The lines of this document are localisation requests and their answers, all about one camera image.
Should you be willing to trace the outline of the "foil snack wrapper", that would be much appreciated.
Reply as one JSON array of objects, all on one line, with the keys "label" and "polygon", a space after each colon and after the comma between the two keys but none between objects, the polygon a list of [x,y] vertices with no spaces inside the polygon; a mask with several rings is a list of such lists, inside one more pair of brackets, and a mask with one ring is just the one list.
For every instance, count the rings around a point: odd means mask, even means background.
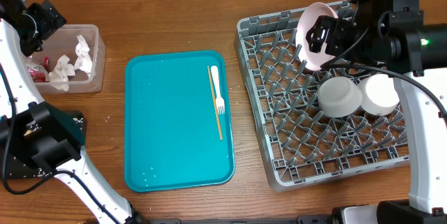
[{"label": "foil snack wrapper", "polygon": [[49,68],[48,68],[49,58],[45,57],[45,60],[42,64],[34,61],[32,56],[25,57],[25,64],[28,69],[28,72],[34,82],[49,82]]}]

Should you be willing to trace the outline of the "white tissue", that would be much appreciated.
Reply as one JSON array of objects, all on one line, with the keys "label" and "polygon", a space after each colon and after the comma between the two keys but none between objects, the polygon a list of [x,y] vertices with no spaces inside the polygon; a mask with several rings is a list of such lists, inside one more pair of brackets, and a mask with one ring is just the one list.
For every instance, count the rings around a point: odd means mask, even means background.
[{"label": "white tissue", "polygon": [[75,76],[76,70],[81,70],[86,73],[88,77],[91,77],[93,62],[89,55],[90,48],[82,35],[78,35],[77,39],[78,44],[75,46],[77,59],[75,64],[70,64],[69,57],[65,54],[62,55],[58,59],[57,65],[54,67],[53,71],[48,74],[50,82],[67,82],[69,77]]}]

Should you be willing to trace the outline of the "white bowl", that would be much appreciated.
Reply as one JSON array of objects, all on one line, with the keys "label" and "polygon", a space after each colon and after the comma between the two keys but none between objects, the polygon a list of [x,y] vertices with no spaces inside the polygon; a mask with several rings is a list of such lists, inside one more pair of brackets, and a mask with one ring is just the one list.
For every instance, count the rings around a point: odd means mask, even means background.
[{"label": "white bowl", "polygon": [[361,108],[369,114],[385,116],[400,102],[393,79],[385,74],[376,74],[360,81],[362,91]]}]

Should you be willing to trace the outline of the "pink round plate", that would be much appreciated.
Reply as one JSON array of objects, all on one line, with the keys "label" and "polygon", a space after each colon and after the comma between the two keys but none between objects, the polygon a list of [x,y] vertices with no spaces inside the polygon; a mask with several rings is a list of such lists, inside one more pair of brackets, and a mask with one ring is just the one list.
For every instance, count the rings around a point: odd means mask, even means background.
[{"label": "pink round plate", "polygon": [[309,50],[309,43],[306,41],[305,38],[307,32],[314,26],[317,18],[320,15],[327,15],[330,17],[338,18],[335,10],[333,10],[325,3],[313,3],[312,5],[308,6],[304,13],[301,15],[295,37],[295,44],[301,45],[298,58],[301,62],[305,60],[305,68],[312,71],[320,70],[321,64],[324,64],[325,62],[334,58],[334,56],[330,56],[329,54],[325,53],[327,43],[323,43],[321,51],[319,53],[315,53]]}]

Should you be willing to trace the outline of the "grey bowl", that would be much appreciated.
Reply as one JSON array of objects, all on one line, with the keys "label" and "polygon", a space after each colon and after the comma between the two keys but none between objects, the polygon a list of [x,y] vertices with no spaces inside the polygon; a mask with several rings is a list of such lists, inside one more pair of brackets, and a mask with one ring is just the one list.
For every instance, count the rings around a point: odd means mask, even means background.
[{"label": "grey bowl", "polygon": [[362,91],[347,77],[332,77],[317,91],[318,106],[327,117],[345,117],[354,113],[362,102]]}]

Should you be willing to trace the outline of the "white plastic fork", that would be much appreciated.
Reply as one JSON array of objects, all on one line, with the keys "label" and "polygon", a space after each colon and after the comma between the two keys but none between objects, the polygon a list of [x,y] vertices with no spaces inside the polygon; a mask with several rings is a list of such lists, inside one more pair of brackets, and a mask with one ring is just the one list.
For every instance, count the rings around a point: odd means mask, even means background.
[{"label": "white plastic fork", "polygon": [[216,94],[217,110],[218,110],[219,114],[224,114],[225,113],[225,101],[221,96],[219,69],[217,66],[212,66],[210,68],[210,70],[211,70],[212,81],[214,83],[214,89],[215,89],[215,94]]}]

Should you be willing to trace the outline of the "wooden chopstick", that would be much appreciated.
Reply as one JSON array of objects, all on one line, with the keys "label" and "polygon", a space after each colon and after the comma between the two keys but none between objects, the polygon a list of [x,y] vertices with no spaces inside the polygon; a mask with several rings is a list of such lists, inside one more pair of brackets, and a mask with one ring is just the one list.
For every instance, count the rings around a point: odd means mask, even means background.
[{"label": "wooden chopstick", "polygon": [[223,135],[222,135],[222,131],[221,131],[221,124],[220,124],[220,120],[219,120],[219,113],[218,113],[217,104],[216,104],[216,98],[215,98],[215,93],[214,93],[214,85],[213,85],[212,75],[211,75],[211,71],[210,71],[210,67],[209,66],[207,66],[207,72],[208,72],[208,77],[209,77],[209,82],[210,82],[210,89],[211,89],[211,93],[212,93],[212,101],[213,101],[213,104],[214,104],[214,112],[215,112],[215,117],[216,117],[216,122],[217,122],[217,128],[218,128],[218,132],[219,132],[219,140],[222,141],[223,140]]}]

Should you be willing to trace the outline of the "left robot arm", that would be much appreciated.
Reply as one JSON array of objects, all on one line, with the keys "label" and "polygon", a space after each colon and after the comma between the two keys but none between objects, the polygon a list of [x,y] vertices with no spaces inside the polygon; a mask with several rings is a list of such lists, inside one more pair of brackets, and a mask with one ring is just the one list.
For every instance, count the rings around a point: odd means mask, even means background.
[{"label": "left robot arm", "polygon": [[[85,148],[85,130],[46,102],[36,88],[26,57],[66,19],[49,2],[27,6],[24,0],[1,0],[1,180],[11,194],[24,195],[55,178],[66,184],[99,223],[146,223],[145,217],[117,193],[96,169]],[[46,173],[28,189],[8,184],[8,157]]]}]

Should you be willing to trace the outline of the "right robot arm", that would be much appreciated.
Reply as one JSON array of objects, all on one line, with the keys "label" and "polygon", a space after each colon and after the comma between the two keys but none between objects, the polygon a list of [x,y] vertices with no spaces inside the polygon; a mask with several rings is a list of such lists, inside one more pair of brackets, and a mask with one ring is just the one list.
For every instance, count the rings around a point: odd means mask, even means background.
[{"label": "right robot arm", "polygon": [[411,185],[405,200],[336,208],[332,223],[446,222],[446,25],[425,24],[419,0],[349,0],[351,20],[319,17],[307,32],[322,68],[393,78],[409,147]]}]

